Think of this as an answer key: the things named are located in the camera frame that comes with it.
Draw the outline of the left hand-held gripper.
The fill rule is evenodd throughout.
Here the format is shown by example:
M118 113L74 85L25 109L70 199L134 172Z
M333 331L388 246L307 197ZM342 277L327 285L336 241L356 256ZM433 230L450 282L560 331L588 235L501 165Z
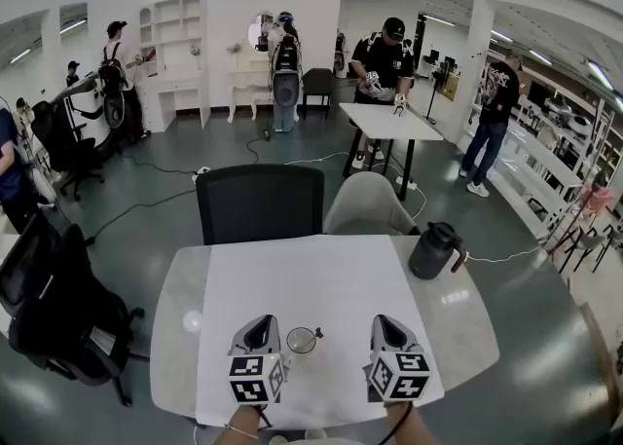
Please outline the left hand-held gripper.
M274 315L260 315L246 323L234 335L228 357L229 384L237 404L280 402L286 369Z

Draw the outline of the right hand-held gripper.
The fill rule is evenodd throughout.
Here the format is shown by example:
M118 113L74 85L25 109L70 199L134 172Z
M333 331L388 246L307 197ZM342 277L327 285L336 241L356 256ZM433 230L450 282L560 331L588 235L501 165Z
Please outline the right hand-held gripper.
M363 367L370 403L418 400L432 377L431 364L413 331L388 315L371 326L371 362Z

